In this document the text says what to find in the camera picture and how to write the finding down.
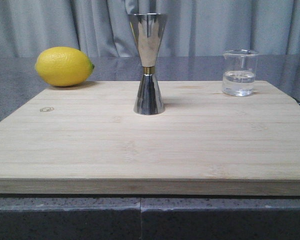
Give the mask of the yellow lemon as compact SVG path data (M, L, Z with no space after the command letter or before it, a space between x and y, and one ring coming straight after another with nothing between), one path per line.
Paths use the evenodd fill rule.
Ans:
M66 46L44 50L34 67L46 83L56 87L78 85L94 70L94 64L84 52Z

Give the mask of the steel double jigger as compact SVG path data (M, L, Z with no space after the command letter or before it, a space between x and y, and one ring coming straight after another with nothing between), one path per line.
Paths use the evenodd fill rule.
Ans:
M162 13L129 14L129 22L142 66L134 112L157 115L164 112L155 65L168 16Z

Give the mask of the bamboo cutting board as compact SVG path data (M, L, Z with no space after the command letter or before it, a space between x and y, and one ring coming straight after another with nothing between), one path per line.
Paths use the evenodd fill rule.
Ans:
M300 106L254 87L162 81L158 115L136 81L48 87L0 122L0 194L300 196Z

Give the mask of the grey curtain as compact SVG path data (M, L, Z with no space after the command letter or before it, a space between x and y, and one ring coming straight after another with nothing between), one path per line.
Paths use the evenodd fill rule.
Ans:
M0 0L0 57L134 57L158 35L161 57L300 54L300 0Z

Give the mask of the clear glass beaker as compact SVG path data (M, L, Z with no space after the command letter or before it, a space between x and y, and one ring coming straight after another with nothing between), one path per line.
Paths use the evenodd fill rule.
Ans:
M258 56L257 51L248 49L232 49L223 53L223 93L236 97L253 94Z

